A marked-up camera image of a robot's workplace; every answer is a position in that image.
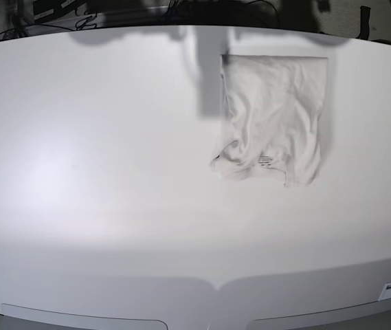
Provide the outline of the light grey T-shirt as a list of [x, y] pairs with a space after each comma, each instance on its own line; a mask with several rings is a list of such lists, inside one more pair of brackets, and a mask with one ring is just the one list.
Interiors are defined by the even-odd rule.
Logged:
[[224, 55], [218, 147], [210, 166], [224, 178], [270, 176], [307, 186], [320, 167], [318, 121], [328, 59]]

